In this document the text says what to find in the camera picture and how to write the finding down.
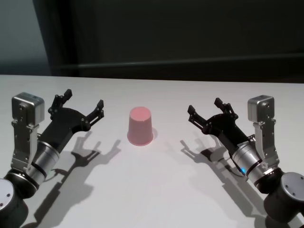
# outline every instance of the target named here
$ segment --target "upside-down cup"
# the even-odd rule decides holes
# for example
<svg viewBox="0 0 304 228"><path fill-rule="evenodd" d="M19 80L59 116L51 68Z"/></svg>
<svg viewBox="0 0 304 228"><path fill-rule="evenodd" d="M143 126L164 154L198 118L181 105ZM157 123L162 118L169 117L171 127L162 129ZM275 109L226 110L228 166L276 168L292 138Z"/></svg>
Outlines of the upside-down cup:
<svg viewBox="0 0 304 228"><path fill-rule="evenodd" d="M151 112L146 107L130 111L128 140L136 146L148 145L153 140Z"/></svg>

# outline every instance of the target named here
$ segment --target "led light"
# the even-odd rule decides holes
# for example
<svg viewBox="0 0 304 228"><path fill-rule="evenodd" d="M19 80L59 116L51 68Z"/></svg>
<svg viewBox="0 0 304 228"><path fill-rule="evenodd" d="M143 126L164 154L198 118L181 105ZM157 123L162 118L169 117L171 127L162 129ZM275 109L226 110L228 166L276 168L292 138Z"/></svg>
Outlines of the led light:
<svg viewBox="0 0 304 228"><path fill-rule="evenodd" d="M246 170L245 170L245 168L244 168L244 167L242 167L242 168L241 168L241 171L242 171L242 174L244 174L244 175L245 175Z"/></svg>

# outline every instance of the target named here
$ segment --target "white table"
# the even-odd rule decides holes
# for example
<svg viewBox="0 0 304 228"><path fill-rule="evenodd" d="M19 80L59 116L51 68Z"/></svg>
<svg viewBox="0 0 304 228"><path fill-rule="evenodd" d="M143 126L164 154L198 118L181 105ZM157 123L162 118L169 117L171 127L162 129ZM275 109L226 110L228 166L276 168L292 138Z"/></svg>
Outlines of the white table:
<svg viewBox="0 0 304 228"><path fill-rule="evenodd" d="M14 149L11 98L23 91L44 98L42 132L50 123L47 108L54 95L68 88L73 97L66 107L88 114L103 99L105 118L89 134L77 133L55 168L69 170L75 161L72 151L82 156L92 150L101 154L87 166L73 169L63 185L63 171L43 183L26 200L30 213L25 224L41 222L39 228L266 227L265 195L216 162L225 149L188 122L190 104L205 118L220 113L213 104L216 97L232 104L239 115L237 125L251 135L254 128L247 120L248 99L274 96L280 167L304 173L304 85L0 76L2 177L10 169ZM153 142L144 147L130 144L126 137L129 111L135 106L151 110L157 132ZM194 153L192 158L182 143ZM216 150L211 155L215 162L200 154L207 148ZM224 157L234 167L227 152ZM299 216L289 226L299 228L303 222Z"/></svg>

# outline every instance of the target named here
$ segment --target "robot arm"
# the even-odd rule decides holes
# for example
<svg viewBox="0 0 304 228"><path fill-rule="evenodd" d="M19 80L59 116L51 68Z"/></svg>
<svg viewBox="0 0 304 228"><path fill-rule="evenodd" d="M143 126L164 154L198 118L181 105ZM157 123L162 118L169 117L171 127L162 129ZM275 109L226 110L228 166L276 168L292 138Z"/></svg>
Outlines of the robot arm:
<svg viewBox="0 0 304 228"><path fill-rule="evenodd" d="M102 100L87 116L64 108L71 96L70 89L64 95L55 96L48 110L52 122L41 135L37 129L44 120L44 100L27 93L12 98L15 149L11 170L0 179L0 227L22 225L28 215L23 200L39 189L71 137L79 131L89 131L104 117Z"/></svg>
<svg viewBox="0 0 304 228"><path fill-rule="evenodd" d="M274 141L274 98L258 96L248 101L248 119L253 121L255 135L247 137L235 124L238 115L230 104L217 98L214 104L223 112L208 120L199 116L190 105L189 121L204 134L212 134L227 148L238 170L257 189L268 194L264 201L267 214L279 222L289 222L303 214L304 181L297 173L283 173Z"/></svg>

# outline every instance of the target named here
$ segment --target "dark wall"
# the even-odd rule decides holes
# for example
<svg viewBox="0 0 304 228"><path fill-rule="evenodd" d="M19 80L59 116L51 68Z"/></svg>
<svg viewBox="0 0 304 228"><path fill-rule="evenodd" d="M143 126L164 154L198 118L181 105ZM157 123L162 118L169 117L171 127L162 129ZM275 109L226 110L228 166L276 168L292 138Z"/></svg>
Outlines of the dark wall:
<svg viewBox="0 0 304 228"><path fill-rule="evenodd" d="M304 51L302 0L73 0L80 63Z"/></svg>
<svg viewBox="0 0 304 228"><path fill-rule="evenodd" d="M128 77L132 78L129 67L117 71L116 66L107 64L145 61L158 64L164 60L198 63L213 62L218 57L304 53L302 0L33 2L0 2L0 74L48 75L49 62L56 76L124 77L124 72L131 71ZM219 62L225 62L226 68L216 76L227 70L238 71L237 63L230 67L230 62ZM243 69L251 70L257 62L249 66L244 61L240 63ZM282 60L272 61L268 70L274 69L275 75L288 74L289 66L294 68L293 62L291 65L288 62L282 71L278 68L282 64ZM211 75L220 65L199 67ZM66 67L71 67L73 73L62 70ZM153 64L149 67L150 73L161 79L175 77L171 69L154 71ZM199 70L197 66L188 67L191 73ZM148 75L145 69L141 65L136 77ZM177 71L189 72L188 69Z"/></svg>

